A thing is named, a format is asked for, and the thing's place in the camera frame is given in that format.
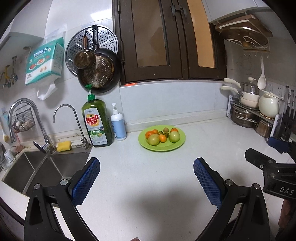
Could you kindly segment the large green apple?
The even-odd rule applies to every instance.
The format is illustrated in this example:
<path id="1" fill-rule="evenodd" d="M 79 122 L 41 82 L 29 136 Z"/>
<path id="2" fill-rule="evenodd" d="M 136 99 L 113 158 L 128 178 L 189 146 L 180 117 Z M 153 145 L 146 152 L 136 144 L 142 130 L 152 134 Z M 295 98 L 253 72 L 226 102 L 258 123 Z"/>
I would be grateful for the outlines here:
<path id="1" fill-rule="evenodd" d="M 180 140 L 181 136 L 178 131 L 171 131 L 169 135 L 169 139 L 172 143 L 176 143 Z"/>

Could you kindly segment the orange tangerine with stem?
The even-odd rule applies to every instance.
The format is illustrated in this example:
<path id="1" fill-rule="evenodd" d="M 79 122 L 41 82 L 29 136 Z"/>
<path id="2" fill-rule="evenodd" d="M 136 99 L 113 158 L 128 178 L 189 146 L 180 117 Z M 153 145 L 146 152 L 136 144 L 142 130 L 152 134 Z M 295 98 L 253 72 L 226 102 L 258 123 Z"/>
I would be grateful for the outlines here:
<path id="1" fill-rule="evenodd" d="M 179 132 L 179 130 L 177 128 L 172 128 L 170 132 Z"/>

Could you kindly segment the large yellow-green apple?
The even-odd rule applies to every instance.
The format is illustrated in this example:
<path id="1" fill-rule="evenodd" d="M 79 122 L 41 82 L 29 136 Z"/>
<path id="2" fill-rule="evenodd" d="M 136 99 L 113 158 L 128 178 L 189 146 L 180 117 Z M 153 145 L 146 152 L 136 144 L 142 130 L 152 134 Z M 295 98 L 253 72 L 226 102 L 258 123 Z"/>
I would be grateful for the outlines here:
<path id="1" fill-rule="evenodd" d="M 149 136 L 147 141 L 151 146 L 157 146 L 159 144 L 159 142 L 160 142 L 159 135 L 158 134 L 152 134 L 152 135 Z"/>

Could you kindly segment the small green persimmon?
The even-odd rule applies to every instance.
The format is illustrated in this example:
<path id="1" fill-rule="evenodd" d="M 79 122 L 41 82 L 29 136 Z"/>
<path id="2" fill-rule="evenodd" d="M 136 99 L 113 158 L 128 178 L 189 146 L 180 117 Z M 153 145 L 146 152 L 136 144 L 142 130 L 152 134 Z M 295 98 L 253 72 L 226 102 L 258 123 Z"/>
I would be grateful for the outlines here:
<path id="1" fill-rule="evenodd" d="M 169 132 L 164 132 L 164 135 L 166 136 L 166 138 L 168 138 L 169 137 Z"/>

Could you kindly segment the steel kitchen sink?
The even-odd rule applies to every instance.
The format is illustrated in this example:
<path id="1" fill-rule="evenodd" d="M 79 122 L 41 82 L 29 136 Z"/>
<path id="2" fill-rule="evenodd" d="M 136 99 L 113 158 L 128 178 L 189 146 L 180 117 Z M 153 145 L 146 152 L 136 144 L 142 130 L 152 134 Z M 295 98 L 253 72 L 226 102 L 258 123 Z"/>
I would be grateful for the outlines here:
<path id="1" fill-rule="evenodd" d="M 4 175 L 3 182 L 14 190 L 30 196 L 35 184 L 55 186 L 63 179 L 70 180 L 88 160 L 90 150 L 75 148 L 65 152 L 44 154 L 24 152 Z"/>

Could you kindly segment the black knife block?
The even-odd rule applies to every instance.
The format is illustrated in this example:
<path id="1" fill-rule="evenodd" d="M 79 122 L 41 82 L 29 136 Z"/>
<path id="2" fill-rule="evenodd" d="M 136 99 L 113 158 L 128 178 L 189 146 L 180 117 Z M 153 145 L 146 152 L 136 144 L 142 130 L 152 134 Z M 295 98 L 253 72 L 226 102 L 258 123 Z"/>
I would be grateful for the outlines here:
<path id="1" fill-rule="evenodd" d="M 288 85 L 283 96 L 283 112 L 277 137 L 281 141 L 289 141 L 292 133 L 295 133 L 295 91 Z"/>

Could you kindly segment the steel pot on rack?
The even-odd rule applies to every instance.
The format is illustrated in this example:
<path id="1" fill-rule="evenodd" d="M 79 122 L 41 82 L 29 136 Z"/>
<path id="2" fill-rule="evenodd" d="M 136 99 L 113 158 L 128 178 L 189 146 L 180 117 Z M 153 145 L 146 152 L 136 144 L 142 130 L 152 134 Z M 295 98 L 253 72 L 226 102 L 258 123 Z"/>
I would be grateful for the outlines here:
<path id="1" fill-rule="evenodd" d="M 257 116 L 253 113 L 250 113 L 247 109 L 232 106 L 231 120 L 239 126 L 245 128 L 255 128 L 257 127 Z"/>

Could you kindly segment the white spoon ladle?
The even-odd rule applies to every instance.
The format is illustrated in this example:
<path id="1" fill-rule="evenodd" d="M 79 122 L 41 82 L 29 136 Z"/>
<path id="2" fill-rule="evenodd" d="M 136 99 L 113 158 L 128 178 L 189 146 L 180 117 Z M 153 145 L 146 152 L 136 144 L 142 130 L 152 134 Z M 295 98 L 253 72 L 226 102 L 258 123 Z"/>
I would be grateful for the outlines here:
<path id="1" fill-rule="evenodd" d="M 257 87 L 259 90 L 264 90 L 266 88 L 266 77 L 264 73 L 264 58 L 260 56 L 260 66 L 261 66 L 261 75 L 257 80 Z"/>

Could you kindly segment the yellow sponge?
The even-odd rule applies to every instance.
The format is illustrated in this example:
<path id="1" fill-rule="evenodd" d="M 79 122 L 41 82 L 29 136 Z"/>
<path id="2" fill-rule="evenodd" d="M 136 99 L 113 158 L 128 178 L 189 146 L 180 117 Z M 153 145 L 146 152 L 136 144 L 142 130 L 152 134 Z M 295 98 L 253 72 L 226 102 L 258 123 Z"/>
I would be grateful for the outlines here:
<path id="1" fill-rule="evenodd" d="M 71 141 L 59 142 L 57 144 L 56 150 L 58 152 L 64 152 L 64 151 L 71 150 Z"/>

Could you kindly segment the green plate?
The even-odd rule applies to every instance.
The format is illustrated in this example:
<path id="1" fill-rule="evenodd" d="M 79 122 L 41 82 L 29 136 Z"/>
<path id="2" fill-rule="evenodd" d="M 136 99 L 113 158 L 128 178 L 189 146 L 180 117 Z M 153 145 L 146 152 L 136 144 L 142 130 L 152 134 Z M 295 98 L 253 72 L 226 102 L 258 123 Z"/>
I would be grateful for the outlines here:
<path id="1" fill-rule="evenodd" d="M 155 126 L 150 126 L 149 128 L 146 128 L 144 129 L 143 131 L 140 132 L 139 136 L 138 136 L 138 142 L 140 143 L 140 145 L 148 150 L 151 150 L 151 151 L 156 151 L 156 152 L 167 152 L 167 151 L 172 151 L 172 150 L 175 150 L 179 147 L 181 147 L 184 143 L 185 143 L 185 140 L 186 140 L 186 135 L 185 133 L 180 129 L 180 128 L 177 128 L 179 130 L 179 133 L 180 133 L 180 140 L 176 143 L 172 143 L 169 139 L 169 137 L 166 139 L 166 142 L 165 143 L 162 143 L 162 142 L 159 142 L 159 144 L 157 146 L 151 146 L 147 139 L 145 138 L 145 133 L 147 131 L 152 131 L 154 129 L 157 129 L 158 131 L 162 131 L 163 132 L 163 129 L 167 127 L 169 129 L 169 133 L 170 133 L 170 130 L 172 128 L 177 128 L 175 126 L 170 126 L 170 125 L 155 125 Z"/>

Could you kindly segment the green dish soap bottle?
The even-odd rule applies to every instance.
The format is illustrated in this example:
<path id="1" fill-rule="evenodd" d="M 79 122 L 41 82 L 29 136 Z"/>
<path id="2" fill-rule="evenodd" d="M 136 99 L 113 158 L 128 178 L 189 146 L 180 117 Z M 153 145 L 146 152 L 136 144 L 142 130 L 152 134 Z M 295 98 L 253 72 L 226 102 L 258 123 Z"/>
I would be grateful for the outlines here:
<path id="1" fill-rule="evenodd" d="M 92 84 L 85 86 L 88 90 L 87 102 L 82 106 L 82 116 L 93 147 L 106 147 L 113 143 L 113 132 L 104 101 L 92 93 Z"/>

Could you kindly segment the wooden cutting boards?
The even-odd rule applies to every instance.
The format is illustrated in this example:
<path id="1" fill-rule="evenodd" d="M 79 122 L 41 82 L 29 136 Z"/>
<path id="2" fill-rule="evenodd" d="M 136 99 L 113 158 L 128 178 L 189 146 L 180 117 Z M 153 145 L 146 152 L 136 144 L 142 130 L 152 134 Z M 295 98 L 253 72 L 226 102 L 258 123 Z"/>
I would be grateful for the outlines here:
<path id="1" fill-rule="evenodd" d="M 215 27 L 225 40 L 240 45 L 246 52 L 269 53 L 272 32 L 255 16 L 244 15 Z"/>

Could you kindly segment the black frying pan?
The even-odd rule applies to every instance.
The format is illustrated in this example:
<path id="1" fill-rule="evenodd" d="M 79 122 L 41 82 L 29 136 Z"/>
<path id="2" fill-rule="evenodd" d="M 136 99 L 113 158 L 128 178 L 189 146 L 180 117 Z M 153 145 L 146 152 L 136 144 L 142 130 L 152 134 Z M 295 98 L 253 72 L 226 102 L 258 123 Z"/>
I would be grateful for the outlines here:
<path id="1" fill-rule="evenodd" d="M 93 25 L 93 53 L 95 62 L 91 67 L 77 71 L 80 85 L 85 89 L 91 85 L 96 94 L 105 93 L 114 88 L 121 77 L 121 60 L 113 51 L 101 48 L 98 43 L 98 26 Z"/>

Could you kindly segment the round steel steamer tray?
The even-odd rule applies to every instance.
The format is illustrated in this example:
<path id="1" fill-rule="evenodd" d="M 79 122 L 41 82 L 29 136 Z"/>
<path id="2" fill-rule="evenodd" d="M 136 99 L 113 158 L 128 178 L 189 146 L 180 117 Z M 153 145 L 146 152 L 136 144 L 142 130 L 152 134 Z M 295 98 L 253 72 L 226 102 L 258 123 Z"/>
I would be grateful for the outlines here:
<path id="1" fill-rule="evenodd" d="M 98 43 L 100 48 L 105 48 L 118 53 L 118 39 L 111 29 L 98 26 Z M 74 58 L 83 49 L 83 37 L 86 36 L 88 39 L 87 48 L 93 49 L 93 28 L 92 26 L 83 28 L 77 32 L 69 41 L 65 50 L 65 62 L 68 70 L 77 76 L 77 68 L 74 64 Z"/>

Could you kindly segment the dark wooden window frame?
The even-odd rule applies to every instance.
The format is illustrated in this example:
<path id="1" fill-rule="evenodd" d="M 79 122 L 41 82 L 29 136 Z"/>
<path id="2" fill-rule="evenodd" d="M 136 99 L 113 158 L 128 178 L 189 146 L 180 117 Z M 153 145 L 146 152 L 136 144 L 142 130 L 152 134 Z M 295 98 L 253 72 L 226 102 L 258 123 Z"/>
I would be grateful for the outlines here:
<path id="1" fill-rule="evenodd" d="M 113 1 L 121 84 L 227 76 L 223 38 L 202 1 Z"/>

